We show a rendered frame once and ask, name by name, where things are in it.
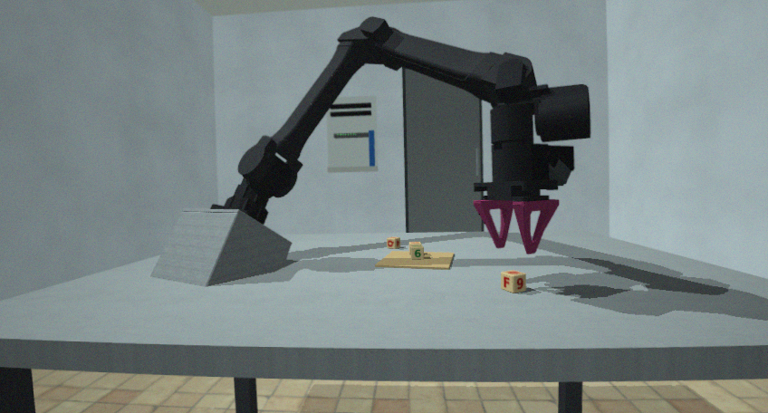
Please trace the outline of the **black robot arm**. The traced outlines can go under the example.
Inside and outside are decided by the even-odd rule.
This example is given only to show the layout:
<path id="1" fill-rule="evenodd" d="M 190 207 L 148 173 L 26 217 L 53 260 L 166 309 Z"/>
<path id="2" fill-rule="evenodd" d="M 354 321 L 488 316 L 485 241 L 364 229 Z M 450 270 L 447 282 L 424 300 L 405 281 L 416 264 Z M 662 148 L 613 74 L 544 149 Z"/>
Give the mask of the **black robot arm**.
<path id="1" fill-rule="evenodd" d="M 491 103 L 491 143 L 500 144 L 500 149 L 502 142 L 533 140 L 533 115 L 542 142 L 590 138 L 588 86 L 536 86 L 532 62 L 526 57 L 478 53 L 404 34 L 374 16 L 342 33 L 338 41 L 331 61 L 284 125 L 272 139 L 262 136 L 242 156 L 238 172 L 244 178 L 234 195 L 224 206 L 213 204 L 210 209 L 239 209 L 264 224 L 268 197 L 283 197 L 293 189 L 304 144 L 365 63 L 395 71 L 405 67 Z M 286 162 L 275 156 L 276 151 Z M 574 170 L 573 146 L 529 144 L 529 153 L 530 180 L 558 179 L 558 186 L 566 184 Z"/>

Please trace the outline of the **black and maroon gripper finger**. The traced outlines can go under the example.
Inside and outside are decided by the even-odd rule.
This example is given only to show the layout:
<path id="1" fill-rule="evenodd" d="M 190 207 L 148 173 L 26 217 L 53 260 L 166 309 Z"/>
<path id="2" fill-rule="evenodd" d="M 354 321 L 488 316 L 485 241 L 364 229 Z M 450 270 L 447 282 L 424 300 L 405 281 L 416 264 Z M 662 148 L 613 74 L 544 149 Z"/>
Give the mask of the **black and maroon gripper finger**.
<path id="1" fill-rule="evenodd" d="M 513 201 L 507 200 L 474 200 L 474 206 L 479 216 L 484 221 L 496 248 L 503 248 L 508 236 L 509 226 L 513 213 Z M 490 209 L 501 209 L 501 229 L 498 235 Z"/>
<path id="2" fill-rule="evenodd" d="M 523 245 L 528 255 L 535 254 L 541 241 L 542 234 L 546 226 L 549 224 L 558 205 L 559 199 L 526 202 L 513 201 L 514 212 L 520 229 L 521 237 L 523 239 Z M 540 211 L 533 237 L 531 237 L 532 211 Z"/>

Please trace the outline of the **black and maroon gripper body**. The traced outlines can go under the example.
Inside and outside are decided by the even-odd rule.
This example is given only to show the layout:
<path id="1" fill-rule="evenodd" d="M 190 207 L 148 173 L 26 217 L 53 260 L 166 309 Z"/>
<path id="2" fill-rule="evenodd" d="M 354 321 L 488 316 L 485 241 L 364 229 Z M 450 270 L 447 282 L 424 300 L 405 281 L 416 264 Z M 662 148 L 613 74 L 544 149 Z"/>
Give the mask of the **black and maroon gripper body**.
<path id="1" fill-rule="evenodd" d="M 529 144 L 533 140 L 505 142 L 502 149 L 500 144 L 492 145 L 493 182 L 474 183 L 474 191 L 487 191 L 487 200 L 549 200 L 549 196 L 540 196 L 540 189 L 557 190 L 558 180 L 530 180 Z"/>

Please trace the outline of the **tan flat mat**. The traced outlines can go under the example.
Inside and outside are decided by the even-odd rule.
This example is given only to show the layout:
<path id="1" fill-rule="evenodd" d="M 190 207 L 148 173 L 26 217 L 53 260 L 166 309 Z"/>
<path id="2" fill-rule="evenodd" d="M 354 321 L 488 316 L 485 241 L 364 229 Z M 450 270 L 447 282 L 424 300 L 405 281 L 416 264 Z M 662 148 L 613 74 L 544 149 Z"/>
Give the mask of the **tan flat mat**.
<path id="1" fill-rule="evenodd" d="M 454 253 L 424 252 L 424 259 L 412 260 L 409 251 L 392 251 L 375 267 L 449 270 Z"/>

